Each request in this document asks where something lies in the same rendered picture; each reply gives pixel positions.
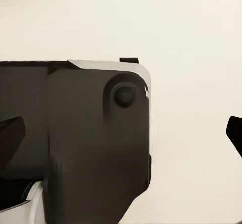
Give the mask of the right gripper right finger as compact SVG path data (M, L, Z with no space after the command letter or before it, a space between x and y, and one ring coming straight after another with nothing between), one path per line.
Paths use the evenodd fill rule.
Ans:
M231 116L228 121L226 134L242 157L242 118Z

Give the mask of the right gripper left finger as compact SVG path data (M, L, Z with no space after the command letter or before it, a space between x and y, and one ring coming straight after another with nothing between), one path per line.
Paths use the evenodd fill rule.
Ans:
M26 136L22 116L0 122L0 176Z

